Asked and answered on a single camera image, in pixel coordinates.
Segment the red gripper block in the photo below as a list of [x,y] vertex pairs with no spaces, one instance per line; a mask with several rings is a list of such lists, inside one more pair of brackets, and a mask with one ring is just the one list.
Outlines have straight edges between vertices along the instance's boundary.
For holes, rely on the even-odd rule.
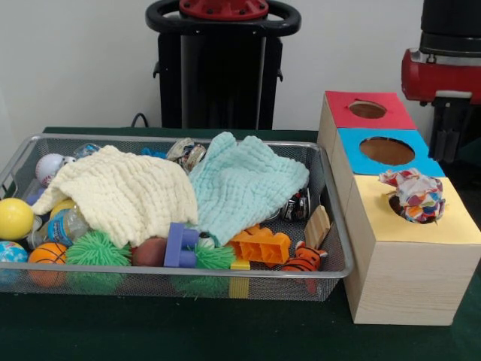
[[[418,50],[406,50],[401,63],[401,88],[405,97],[412,101],[430,103],[435,99],[451,98],[467,99],[472,105],[480,105],[480,66],[427,62],[425,54]],[[453,160],[458,158],[469,120],[470,105],[459,108]],[[436,106],[429,156],[438,162],[444,159],[449,131],[448,108]]]

